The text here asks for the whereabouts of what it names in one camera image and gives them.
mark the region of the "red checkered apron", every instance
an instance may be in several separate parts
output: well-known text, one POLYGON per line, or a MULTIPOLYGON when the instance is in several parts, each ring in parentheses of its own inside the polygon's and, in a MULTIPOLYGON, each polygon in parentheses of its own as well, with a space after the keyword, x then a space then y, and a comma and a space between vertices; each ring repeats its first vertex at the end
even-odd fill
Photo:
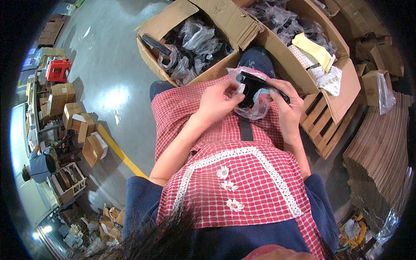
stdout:
MULTIPOLYGON (((198 110, 205 88, 225 79, 228 75, 154 98, 156 161, 198 110)), ((204 132, 191 150, 197 153, 163 187, 157 223, 182 205, 199 213, 196 228, 295 219, 310 252, 323 259, 299 166, 291 153, 281 150, 277 105, 271 104, 265 118, 250 122, 254 141, 241 140, 235 113, 204 132)))

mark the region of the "navy blue pants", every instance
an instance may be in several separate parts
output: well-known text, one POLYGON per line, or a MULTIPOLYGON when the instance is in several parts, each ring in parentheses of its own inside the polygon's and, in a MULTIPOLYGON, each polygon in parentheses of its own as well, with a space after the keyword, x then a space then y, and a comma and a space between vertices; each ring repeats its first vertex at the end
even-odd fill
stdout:
MULTIPOLYGON (((260 46, 250 48, 244 52, 238 65, 261 71, 272 79, 276 77, 270 53, 260 46)), ((157 94, 174 88, 175 86, 167 81, 153 82, 150 86, 150 101, 153 101, 157 94)))

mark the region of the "yellow floor line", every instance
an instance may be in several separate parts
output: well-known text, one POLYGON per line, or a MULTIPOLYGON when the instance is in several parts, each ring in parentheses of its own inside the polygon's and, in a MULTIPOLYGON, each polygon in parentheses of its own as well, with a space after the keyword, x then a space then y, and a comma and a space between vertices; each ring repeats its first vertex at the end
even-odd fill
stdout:
POLYGON ((98 124, 98 132, 107 141, 111 149, 116 152, 120 159, 136 174, 137 176, 149 179, 144 173, 127 157, 127 155, 118 147, 118 145, 111 139, 107 131, 101 124, 98 124))

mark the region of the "finger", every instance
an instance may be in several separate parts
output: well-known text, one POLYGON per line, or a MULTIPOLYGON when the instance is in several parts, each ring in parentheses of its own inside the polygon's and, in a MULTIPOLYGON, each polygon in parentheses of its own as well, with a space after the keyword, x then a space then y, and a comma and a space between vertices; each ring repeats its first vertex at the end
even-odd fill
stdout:
POLYGON ((215 85, 215 88, 217 88, 218 90, 222 90, 223 92, 227 89, 227 88, 233 88, 233 89, 237 89, 238 88, 238 84, 230 79, 227 80, 223 80, 219 83, 217 83, 215 85))
POLYGON ((237 106, 241 101, 243 101, 245 98, 244 94, 237 94, 232 97, 232 99, 228 100, 227 103, 233 109, 235 106, 237 106))
POLYGON ((281 80, 281 79, 266 79, 267 84, 269 84, 272 87, 275 87, 276 89, 280 90, 281 92, 285 93, 289 99, 290 102, 292 102, 292 99, 295 101, 299 98, 299 95, 297 94, 295 88, 287 81, 281 80))
POLYGON ((270 88, 269 93, 281 111, 286 111, 290 109, 290 106, 286 103, 286 101, 282 98, 282 96, 277 90, 270 88))

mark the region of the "blue shirt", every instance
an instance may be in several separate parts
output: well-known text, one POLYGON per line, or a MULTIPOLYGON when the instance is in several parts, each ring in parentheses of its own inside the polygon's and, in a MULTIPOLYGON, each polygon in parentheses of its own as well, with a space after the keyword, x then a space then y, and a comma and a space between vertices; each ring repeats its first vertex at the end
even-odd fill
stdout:
MULTIPOLYGON (((46 148, 44 154, 49 154, 49 148, 46 148)), ((45 155, 38 155, 35 151, 32 151, 29 155, 29 173, 30 177, 37 183, 42 183, 45 179, 51 175, 48 167, 46 166, 45 155)))
MULTIPOLYGON (((335 253, 339 230, 320 175, 305 181, 312 217, 323 240, 335 253)), ((139 227, 147 216, 156 221, 162 186, 134 176, 127 181, 123 238, 139 227)), ((296 252, 310 252, 294 219, 278 223, 198 229, 194 235, 194 259, 242 259, 254 249, 268 244, 280 245, 296 252)))

